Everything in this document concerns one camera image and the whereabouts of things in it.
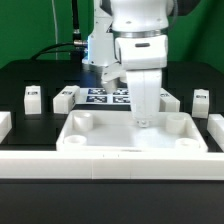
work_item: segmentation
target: black cable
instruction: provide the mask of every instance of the black cable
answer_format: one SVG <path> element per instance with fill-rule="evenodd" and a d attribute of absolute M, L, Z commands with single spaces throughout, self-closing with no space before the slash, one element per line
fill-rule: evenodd
<path fill-rule="evenodd" d="M 79 29 L 78 1 L 72 0 L 73 28 Z"/>
<path fill-rule="evenodd" d="M 49 47 L 45 47 L 44 49 L 42 49 L 41 51 L 39 51 L 37 54 L 33 55 L 30 59 L 31 60 L 36 60 L 44 52 L 47 52 L 48 50 L 51 50 L 51 49 L 54 49 L 54 48 L 64 47 L 64 46 L 74 46 L 74 43 L 73 42 L 59 43 L 59 44 L 51 45 Z"/>

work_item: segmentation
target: black table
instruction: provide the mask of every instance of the black table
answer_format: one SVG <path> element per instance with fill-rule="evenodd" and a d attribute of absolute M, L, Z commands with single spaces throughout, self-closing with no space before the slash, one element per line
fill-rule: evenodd
<path fill-rule="evenodd" d="M 25 87 L 41 86 L 43 112 L 25 115 Z M 53 113 L 53 98 L 66 85 L 100 87 L 100 75 L 83 71 L 71 61 L 14 61 L 0 70 L 0 111 L 11 111 L 13 128 L 0 149 L 55 150 L 66 115 Z M 208 89 L 210 113 L 224 112 L 224 76 L 203 63 L 170 62 L 163 86 L 181 101 L 181 111 L 191 113 L 194 89 Z M 125 106 L 82 105 L 75 109 L 128 110 Z M 207 119 L 194 119 L 210 151 L 221 151 L 207 132 Z"/>
<path fill-rule="evenodd" d="M 223 113 L 224 76 L 209 65 L 170 62 L 163 80 L 181 101 L 181 111 L 191 113 L 193 91 L 202 88 L 210 93 L 210 113 Z M 55 150 L 66 115 L 53 114 L 53 97 L 66 85 L 98 84 L 98 75 L 70 61 L 9 63 L 0 70 L 0 111 L 12 112 L 13 129 L 0 149 Z M 29 85 L 42 87 L 41 115 L 24 114 Z M 220 151 L 206 130 L 207 120 L 194 120 L 209 150 Z M 223 201 L 222 181 L 0 180 L 0 223 L 223 224 Z"/>

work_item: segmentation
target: small white block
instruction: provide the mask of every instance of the small white block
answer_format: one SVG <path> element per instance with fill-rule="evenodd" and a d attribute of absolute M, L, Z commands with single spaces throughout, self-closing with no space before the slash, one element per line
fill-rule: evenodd
<path fill-rule="evenodd" d="M 79 86 L 66 86 L 54 99 L 54 113 L 68 114 L 75 106 L 80 94 Z"/>
<path fill-rule="evenodd" d="M 12 128 L 11 113 L 0 112 L 0 143 Z"/>
<path fill-rule="evenodd" d="M 207 118 L 209 111 L 209 91 L 203 89 L 194 90 L 192 117 Z"/>
<path fill-rule="evenodd" d="M 210 114 L 208 117 L 208 132 L 224 151 L 224 118 L 220 114 Z"/>
<path fill-rule="evenodd" d="M 180 101 L 161 88 L 160 90 L 160 112 L 179 112 Z"/>
<path fill-rule="evenodd" d="M 40 86 L 27 86 L 24 97 L 25 114 L 41 114 Z"/>

